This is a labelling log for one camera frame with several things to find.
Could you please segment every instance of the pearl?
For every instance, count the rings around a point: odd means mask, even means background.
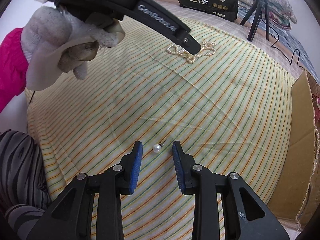
[[[197,58],[200,58],[203,56],[212,56],[213,54],[215,54],[216,50],[213,48],[214,46],[216,46],[215,42],[202,41],[200,42],[200,45],[201,45],[201,49],[198,52],[198,54],[195,54],[195,55],[191,55],[185,49],[178,50],[178,46],[175,44],[170,45],[169,47],[167,47],[166,50],[170,54],[179,55],[180,57],[186,58],[188,63],[194,63]],[[212,52],[200,54],[204,50],[211,50]]]
[[[161,151],[161,146],[160,146],[160,144],[155,144],[155,145],[153,145],[152,150],[153,150],[155,153],[159,153],[159,152]]]

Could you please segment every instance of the striped bedsheet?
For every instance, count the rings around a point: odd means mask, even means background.
[[[216,42],[215,55],[186,63],[166,52],[168,39],[126,17],[126,38],[99,51],[85,81],[64,74],[28,109],[53,199],[79,172],[101,173],[142,141],[138,187],[121,198],[125,239],[191,239],[194,197],[178,189],[175,140],[211,171],[241,174],[265,202],[284,164],[294,78],[253,44],[182,20],[198,41]],[[224,239],[222,212],[220,222]]]

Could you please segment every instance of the blue gripper pad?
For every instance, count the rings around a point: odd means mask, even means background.
[[[130,175],[131,179],[130,179],[129,191],[131,194],[133,194],[138,184],[138,177],[139,177],[140,166],[142,161],[142,152],[143,152],[142,143],[141,142],[136,142],[136,143],[139,143],[139,147],[134,159],[134,163],[133,163],[131,175]]]
[[[173,143],[173,145],[172,145],[172,157],[173,157],[174,167],[176,170],[179,189],[181,189],[181,193],[184,194],[185,190],[186,190],[184,172],[183,172],[181,160],[180,160],[178,150],[177,150],[175,143]]]

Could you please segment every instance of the pearl necklace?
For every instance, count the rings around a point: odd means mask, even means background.
[[[319,157],[320,157],[320,137],[319,137],[319,131],[318,128],[315,126],[316,129],[316,144],[317,144],[317,148],[316,148],[316,158],[315,158],[315,162],[314,162],[314,170],[316,170],[317,166],[318,166],[318,161],[319,161]]]
[[[167,48],[167,52],[173,55],[179,55],[181,57],[185,57],[188,63],[194,63],[197,58],[200,58],[203,56],[212,56],[213,54],[215,54],[216,49],[213,48],[214,46],[216,46],[215,42],[201,41],[200,45],[201,45],[201,49],[198,52],[198,54],[195,54],[195,55],[190,54],[185,49],[178,50],[178,46],[175,44],[170,45]],[[211,50],[212,52],[200,54],[206,49]]]

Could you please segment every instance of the metal screw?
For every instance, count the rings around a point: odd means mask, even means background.
[[[202,170],[202,166],[199,165],[199,164],[196,164],[196,165],[193,165],[193,169],[194,169],[195,171],[200,171],[200,170]]]
[[[77,179],[79,179],[79,180],[85,179],[85,173],[79,173],[79,174],[77,175]]]
[[[121,165],[115,165],[115,166],[113,166],[113,170],[114,171],[121,171],[122,170],[122,166]]]
[[[238,179],[238,178],[239,178],[239,174],[236,173],[236,172],[232,172],[232,173],[230,173],[230,178],[232,178],[232,179]]]
[[[239,215],[240,219],[245,219],[245,215],[242,212],[239,212],[238,215]]]

